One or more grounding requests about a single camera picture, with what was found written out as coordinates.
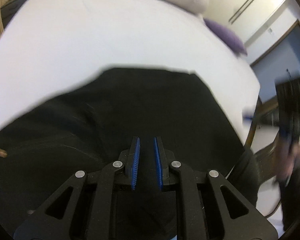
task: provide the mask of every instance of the purple pillow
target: purple pillow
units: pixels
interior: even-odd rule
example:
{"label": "purple pillow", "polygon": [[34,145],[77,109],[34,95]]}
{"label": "purple pillow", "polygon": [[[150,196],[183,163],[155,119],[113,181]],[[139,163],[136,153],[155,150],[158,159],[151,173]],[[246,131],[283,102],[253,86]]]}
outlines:
{"label": "purple pillow", "polygon": [[244,46],[243,42],[240,38],[227,27],[223,25],[209,20],[203,19],[206,26],[216,35],[218,36],[233,52],[242,53],[244,55],[248,55],[247,49]]}

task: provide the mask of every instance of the white bed sheet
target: white bed sheet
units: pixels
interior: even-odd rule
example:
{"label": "white bed sheet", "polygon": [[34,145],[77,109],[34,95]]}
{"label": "white bed sheet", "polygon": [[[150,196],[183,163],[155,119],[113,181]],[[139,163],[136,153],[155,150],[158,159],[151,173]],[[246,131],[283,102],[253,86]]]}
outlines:
{"label": "white bed sheet", "polygon": [[111,65],[196,72],[245,142],[253,71],[202,20],[161,0],[28,0],[0,39],[0,129]]}

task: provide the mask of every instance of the person's hand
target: person's hand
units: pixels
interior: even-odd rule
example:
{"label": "person's hand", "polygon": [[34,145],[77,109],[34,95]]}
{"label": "person's hand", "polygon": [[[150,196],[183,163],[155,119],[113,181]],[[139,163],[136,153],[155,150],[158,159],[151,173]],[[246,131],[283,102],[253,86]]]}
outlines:
{"label": "person's hand", "polygon": [[278,181],[287,180],[293,169],[300,166],[300,144],[294,143],[289,148],[290,142],[279,136],[274,150],[274,169]]}

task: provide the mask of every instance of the black fabric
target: black fabric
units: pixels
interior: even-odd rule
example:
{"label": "black fabric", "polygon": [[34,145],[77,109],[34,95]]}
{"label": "black fabric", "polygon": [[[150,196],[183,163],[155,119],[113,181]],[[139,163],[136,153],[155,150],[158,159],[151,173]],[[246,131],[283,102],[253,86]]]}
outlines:
{"label": "black fabric", "polygon": [[286,231],[300,216],[300,167],[293,171],[290,181],[280,182],[283,230]]}
{"label": "black fabric", "polygon": [[258,166],[251,149],[247,149],[232,169],[228,181],[254,206],[257,205]]}
{"label": "black fabric", "polygon": [[[38,208],[73,173],[100,170],[117,160],[130,148],[133,136],[161,136],[177,160],[198,171],[216,169],[224,176],[244,152],[195,74],[114,68],[0,131],[0,149],[8,153],[0,157],[0,223],[12,235],[27,211]],[[140,166],[153,165],[148,159],[152,153],[143,151]],[[134,195],[120,196],[121,239],[175,235],[174,196],[150,191],[153,180],[150,173],[140,175]]]}

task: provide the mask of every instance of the white wall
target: white wall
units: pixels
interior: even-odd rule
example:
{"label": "white wall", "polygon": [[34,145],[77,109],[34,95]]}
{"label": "white wall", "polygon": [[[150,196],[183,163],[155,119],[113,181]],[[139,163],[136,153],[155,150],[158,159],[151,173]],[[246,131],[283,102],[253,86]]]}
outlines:
{"label": "white wall", "polygon": [[300,21],[300,7],[295,0],[286,0],[269,20],[245,43],[246,61],[251,64],[275,44],[295,23]]}

